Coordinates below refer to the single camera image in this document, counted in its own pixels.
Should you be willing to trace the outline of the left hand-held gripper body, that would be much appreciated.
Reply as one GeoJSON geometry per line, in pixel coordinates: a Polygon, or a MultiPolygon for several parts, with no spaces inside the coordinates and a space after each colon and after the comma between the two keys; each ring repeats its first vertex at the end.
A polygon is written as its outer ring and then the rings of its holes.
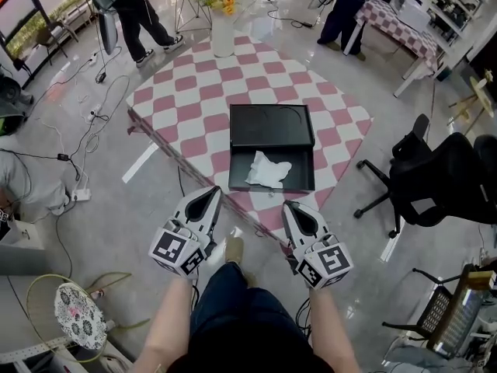
{"type": "Polygon", "coordinates": [[[167,221],[159,228],[148,255],[162,268],[180,277],[195,280],[199,267],[216,246],[213,239],[216,222],[210,225],[167,221]]]}

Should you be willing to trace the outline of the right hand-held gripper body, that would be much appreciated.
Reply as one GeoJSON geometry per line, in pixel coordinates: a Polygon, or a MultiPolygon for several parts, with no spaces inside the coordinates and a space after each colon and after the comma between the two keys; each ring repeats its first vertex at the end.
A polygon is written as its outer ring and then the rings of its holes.
{"type": "Polygon", "coordinates": [[[341,281],[354,268],[345,243],[334,234],[307,242],[300,239],[293,247],[290,261],[295,274],[314,290],[341,281]]]}

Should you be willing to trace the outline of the white cloth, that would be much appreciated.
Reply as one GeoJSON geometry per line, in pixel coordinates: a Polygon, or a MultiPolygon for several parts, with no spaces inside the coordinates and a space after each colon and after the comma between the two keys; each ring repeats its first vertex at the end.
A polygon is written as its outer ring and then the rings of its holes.
{"type": "Polygon", "coordinates": [[[271,189],[283,189],[283,181],[292,168],[290,162],[271,162],[261,151],[255,152],[245,182],[271,189]]]}

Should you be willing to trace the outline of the black box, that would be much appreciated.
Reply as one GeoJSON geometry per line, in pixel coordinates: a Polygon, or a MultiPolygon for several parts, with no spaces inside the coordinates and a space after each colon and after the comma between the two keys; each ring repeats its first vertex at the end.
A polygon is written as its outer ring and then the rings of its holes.
{"type": "Polygon", "coordinates": [[[279,192],[309,193],[315,190],[315,134],[306,105],[230,105],[230,190],[261,191],[262,185],[245,181],[257,151],[273,163],[292,167],[279,192]]]}

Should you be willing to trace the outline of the brown box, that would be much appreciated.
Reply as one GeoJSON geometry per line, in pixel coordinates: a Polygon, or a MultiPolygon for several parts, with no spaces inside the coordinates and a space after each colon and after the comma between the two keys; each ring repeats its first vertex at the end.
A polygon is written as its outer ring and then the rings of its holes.
{"type": "Polygon", "coordinates": [[[496,280],[497,273],[494,270],[473,271],[467,276],[467,286],[471,290],[491,291],[496,280]]]}

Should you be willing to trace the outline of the person's leg in dark jeans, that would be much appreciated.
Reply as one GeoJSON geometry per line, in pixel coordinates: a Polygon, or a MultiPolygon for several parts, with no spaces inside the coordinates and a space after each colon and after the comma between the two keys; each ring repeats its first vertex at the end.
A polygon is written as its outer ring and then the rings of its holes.
{"type": "Polygon", "coordinates": [[[249,287],[241,268],[226,263],[210,278],[191,315],[189,341],[196,333],[235,322],[265,323],[300,331],[272,293],[249,287]]]}

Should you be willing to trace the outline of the floral round cushion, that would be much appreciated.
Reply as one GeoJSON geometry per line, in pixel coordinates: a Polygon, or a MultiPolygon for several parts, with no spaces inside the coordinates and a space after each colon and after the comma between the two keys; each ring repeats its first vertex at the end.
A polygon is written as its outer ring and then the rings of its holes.
{"type": "Polygon", "coordinates": [[[54,299],[54,315],[62,331],[79,346],[100,350],[107,340],[102,311],[77,284],[63,283],[54,299]]]}

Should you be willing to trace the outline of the black mesh chair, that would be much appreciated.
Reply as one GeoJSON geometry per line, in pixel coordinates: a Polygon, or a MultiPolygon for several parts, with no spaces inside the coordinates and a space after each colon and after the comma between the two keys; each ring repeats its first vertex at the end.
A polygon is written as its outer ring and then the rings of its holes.
{"type": "Polygon", "coordinates": [[[490,296],[492,286],[485,285],[477,289],[471,284],[483,273],[472,263],[464,265],[461,274],[445,280],[416,268],[412,272],[421,274],[436,285],[427,306],[415,324],[383,322],[382,326],[417,333],[427,342],[429,350],[446,359],[456,357],[485,299],[490,296]]]}

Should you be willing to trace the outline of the person's black top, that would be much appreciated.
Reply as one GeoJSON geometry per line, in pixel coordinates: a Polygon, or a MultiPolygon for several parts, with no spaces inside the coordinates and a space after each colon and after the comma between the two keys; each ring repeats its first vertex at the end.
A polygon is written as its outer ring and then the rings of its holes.
{"type": "Polygon", "coordinates": [[[335,373],[300,331],[235,322],[196,333],[167,373],[335,373]]]}

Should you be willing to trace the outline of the black office chair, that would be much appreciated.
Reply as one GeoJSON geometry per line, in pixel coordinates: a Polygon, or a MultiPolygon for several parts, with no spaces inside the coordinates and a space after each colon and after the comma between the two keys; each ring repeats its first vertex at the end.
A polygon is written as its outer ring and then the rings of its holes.
{"type": "Polygon", "coordinates": [[[429,118],[421,114],[412,130],[392,148],[388,174],[367,159],[356,164],[369,168],[387,191],[355,218],[389,200],[395,221],[433,227],[446,217],[497,225],[497,137],[478,136],[473,142],[459,132],[450,134],[436,149],[424,136],[429,118]]]}

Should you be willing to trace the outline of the white vase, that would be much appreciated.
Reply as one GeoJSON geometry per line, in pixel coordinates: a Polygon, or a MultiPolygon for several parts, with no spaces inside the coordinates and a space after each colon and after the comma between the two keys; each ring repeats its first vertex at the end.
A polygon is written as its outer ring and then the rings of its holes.
{"type": "Polygon", "coordinates": [[[211,47],[214,56],[226,58],[235,52],[234,21],[231,16],[221,11],[212,15],[211,47]]]}

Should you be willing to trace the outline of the white standing fan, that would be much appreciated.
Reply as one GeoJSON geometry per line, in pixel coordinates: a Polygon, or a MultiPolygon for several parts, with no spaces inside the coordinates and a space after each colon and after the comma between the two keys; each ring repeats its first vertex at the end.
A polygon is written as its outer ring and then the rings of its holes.
{"type": "Polygon", "coordinates": [[[116,48],[118,39],[114,16],[111,12],[99,11],[98,20],[104,50],[108,55],[111,55],[116,48]]]}

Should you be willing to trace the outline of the round wooden side table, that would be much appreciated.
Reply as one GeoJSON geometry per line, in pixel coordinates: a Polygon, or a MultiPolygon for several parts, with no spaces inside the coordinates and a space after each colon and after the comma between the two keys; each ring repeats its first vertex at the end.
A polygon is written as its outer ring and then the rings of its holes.
{"type": "Polygon", "coordinates": [[[470,77],[470,86],[472,94],[469,97],[460,99],[459,101],[449,105],[449,108],[456,108],[457,112],[454,116],[447,122],[447,126],[450,127],[455,121],[460,118],[464,118],[469,126],[464,131],[464,135],[476,125],[481,116],[486,113],[489,117],[493,118],[495,116],[495,109],[492,107],[492,101],[485,91],[487,85],[491,85],[494,82],[494,76],[492,70],[486,68],[484,70],[483,78],[470,77]],[[471,116],[470,110],[478,103],[480,105],[479,111],[474,117],[471,116]]]}

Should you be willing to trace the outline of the wooden chair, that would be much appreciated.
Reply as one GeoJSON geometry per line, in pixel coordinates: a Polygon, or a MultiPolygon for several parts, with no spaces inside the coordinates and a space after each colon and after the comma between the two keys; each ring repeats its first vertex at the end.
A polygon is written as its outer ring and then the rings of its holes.
{"type": "Polygon", "coordinates": [[[52,64],[51,58],[55,51],[61,51],[66,58],[68,57],[63,48],[63,44],[68,38],[75,40],[77,43],[79,42],[75,31],[62,21],[49,23],[36,34],[36,42],[45,48],[50,64],[52,64]]]}

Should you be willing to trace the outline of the white microwave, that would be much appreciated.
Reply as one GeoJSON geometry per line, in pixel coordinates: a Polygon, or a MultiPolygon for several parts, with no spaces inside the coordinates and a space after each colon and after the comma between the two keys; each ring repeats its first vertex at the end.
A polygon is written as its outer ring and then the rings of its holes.
{"type": "Polygon", "coordinates": [[[404,0],[403,2],[392,2],[391,7],[401,22],[419,33],[426,31],[430,16],[420,5],[404,0]]]}

